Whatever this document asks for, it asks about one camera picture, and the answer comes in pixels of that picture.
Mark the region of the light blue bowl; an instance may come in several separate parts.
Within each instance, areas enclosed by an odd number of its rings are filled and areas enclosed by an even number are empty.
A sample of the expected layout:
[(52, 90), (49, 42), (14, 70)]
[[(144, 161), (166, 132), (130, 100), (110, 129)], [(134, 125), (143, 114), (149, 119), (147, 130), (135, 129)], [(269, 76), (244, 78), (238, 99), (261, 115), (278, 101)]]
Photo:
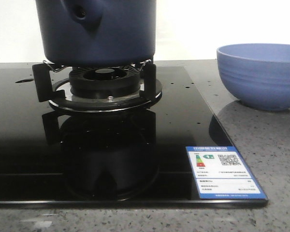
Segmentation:
[(266, 111), (290, 108), (290, 44), (222, 46), (217, 66), (225, 88), (243, 104)]

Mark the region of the right black pot support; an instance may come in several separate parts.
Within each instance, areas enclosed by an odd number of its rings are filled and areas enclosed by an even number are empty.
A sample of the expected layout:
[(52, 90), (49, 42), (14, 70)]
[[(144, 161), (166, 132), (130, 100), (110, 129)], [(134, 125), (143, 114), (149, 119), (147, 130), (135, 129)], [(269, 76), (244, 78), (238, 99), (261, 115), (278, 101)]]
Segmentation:
[(38, 100), (49, 102), (56, 109), (73, 113), (104, 113), (124, 111), (139, 107), (150, 107), (162, 97), (162, 85), (156, 78), (157, 67), (151, 60), (123, 66), (84, 67), (84, 68), (122, 68), (140, 75), (140, 88), (122, 97), (108, 96), (106, 99), (78, 97), (71, 92), (68, 78), (52, 83), (50, 73), (60, 72), (64, 67), (44, 61), (32, 66)]

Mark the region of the dark blue cooking pot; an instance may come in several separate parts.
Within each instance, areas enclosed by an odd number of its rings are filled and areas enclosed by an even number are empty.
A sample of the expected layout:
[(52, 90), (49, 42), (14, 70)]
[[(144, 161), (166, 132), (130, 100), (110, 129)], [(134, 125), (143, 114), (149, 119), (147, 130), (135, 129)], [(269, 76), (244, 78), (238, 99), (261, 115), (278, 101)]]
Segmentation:
[(108, 67), (155, 53), (154, 0), (38, 0), (46, 58), (58, 65)]

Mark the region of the right gas burner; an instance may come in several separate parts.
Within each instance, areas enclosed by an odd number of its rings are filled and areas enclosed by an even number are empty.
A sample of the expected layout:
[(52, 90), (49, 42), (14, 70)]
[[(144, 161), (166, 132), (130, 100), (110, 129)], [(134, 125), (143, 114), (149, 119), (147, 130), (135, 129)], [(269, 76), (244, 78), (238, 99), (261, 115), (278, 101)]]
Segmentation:
[(122, 68), (78, 68), (69, 73), (73, 95), (89, 99), (122, 97), (140, 88), (140, 75)]

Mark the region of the blue energy label sticker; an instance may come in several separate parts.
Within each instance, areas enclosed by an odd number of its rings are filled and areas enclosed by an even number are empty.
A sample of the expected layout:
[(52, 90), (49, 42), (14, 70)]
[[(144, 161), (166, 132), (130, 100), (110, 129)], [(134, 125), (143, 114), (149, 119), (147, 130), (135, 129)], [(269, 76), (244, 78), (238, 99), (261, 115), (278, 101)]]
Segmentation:
[(201, 199), (266, 199), (266, 194), (234, 146), (187, 146)]

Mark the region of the black glass gas cooktop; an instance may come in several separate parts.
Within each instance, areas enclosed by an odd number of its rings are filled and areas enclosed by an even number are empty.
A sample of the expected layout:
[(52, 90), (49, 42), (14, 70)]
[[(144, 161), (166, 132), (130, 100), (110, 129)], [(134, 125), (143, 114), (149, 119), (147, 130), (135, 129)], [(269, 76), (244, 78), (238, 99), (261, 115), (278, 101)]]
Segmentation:
[(0, 207), (255, 208), (201, 199), (187, 146), (234, 146), (183, 67), (159, 67), (149, 109), (66, 115), (30, 68), (0, 68)]

